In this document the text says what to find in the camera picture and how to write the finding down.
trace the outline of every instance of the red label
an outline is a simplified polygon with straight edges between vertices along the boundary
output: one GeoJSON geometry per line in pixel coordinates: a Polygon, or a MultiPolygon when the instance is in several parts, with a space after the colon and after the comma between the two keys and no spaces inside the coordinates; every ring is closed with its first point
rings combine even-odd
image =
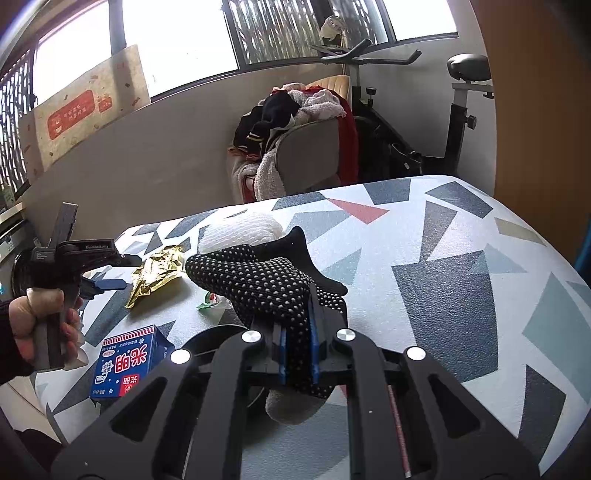
{"type": "Polygon", "coordinates": [[[113,106],[113,99],[108,95],[105,94],[102,97],[97,98],[99,102],[99,112],[102,113],[113,106]]]}
{"type": "Polygon", "coordinates": [[[121,373],[130,367],[138,367],[148,358],[148,347],[144,344],[141,348],[134,348],[131,353],[122,353],[115,358],[115,373],[121,373]]]}
{"type": "Polygon", "coordinates": [[[125,375],[121,379],[121,386],[119,387],[119,396],[123,397],[128,391],[134,388],[139,382],[139,374],[125,375]]]}
{"type": "Polygon", "coordinates": [[[47,119],[49,138],[55,140],[94,111],[95,97],[92,90],[87,90],[49,116],[47,119]]]}

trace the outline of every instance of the red cloth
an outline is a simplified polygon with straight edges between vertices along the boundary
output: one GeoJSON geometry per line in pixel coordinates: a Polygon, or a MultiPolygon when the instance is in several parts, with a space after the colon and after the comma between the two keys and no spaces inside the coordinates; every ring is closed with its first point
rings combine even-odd
{"type": "MultiPolygon", "coordinates": [[[[314,94],[321,90],[324,90],[324,87],[318,85],[302,90],[302,92],[314,94]]],[[[329,92],[339,99],[341,107],[347,114],[344,117],[337,117],[339,121],[339,169],[337,175],[342,186],[353,185],[357,183],[359,173],[359,138],[355,119],[349,102],[334,90],[329,90],[329,92]]]]}

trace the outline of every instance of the snack wrapper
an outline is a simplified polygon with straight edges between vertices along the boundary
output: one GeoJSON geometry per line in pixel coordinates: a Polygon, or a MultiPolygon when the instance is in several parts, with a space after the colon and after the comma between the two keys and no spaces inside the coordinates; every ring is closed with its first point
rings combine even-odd
{"type": "Polygon", "coordinates": [[[133,308],[138,298],[150,295],[169,281],[183,275],[182,250],[183,247],[180,245],[170,245],[144,260],[144,264],[131,274],[134,287],[125,308],[133,308]]]}
{"type": "Polygon", "coordinates": [[[226,297],[222,297],[221,295],[217,295],[211,291],[208,291],[205,294],[205,298],[203,302],[197,305],[197,310],[203,309],[231,309],[232,302],[228,300],[226,297]]]}

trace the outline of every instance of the black sleeve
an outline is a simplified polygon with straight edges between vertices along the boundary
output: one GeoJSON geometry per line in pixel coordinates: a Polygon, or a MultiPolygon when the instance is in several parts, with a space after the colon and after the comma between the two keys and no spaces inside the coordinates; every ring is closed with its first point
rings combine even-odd
{"type": "Polygon", "coordinates": [[[33,373],[33,367],[25,362],[14,341],[8,318],[11,300],[0,302],[0,385],[14,377],[25,377],[33,373]]]}

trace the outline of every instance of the white wall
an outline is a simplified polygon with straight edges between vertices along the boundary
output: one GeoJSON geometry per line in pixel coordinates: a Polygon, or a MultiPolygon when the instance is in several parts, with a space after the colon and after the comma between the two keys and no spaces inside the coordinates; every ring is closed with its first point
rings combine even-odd
{"type": "MultiPolygon", "coordinates": [[[[378,89],[375,109],[412,147],[426,155],[443,156],[453,99],[447,60],[460,53],[486,54],[469,0],[448,0],[460,38],[412,43],[368,54],[368,57],[406,58],[415,49],[423,55],[409,66],[361,67],[361,85],[378,89]]],[[[466,128],[459,176],[492,194],[495,188],[495,102],[478,92],[468,94],[468,115],[478,118],[475,130],[466,128]]]]}
{"type": "Polygon", "coordinates": [[[79,205],[73,238],[116,237],[231,203],[226,148],[240,117],[273,86],[310,83],[340,66],[293,65],[193,87],[123,117],[70,150],[22,196],[48,241],[62,202],[79,205]]]}

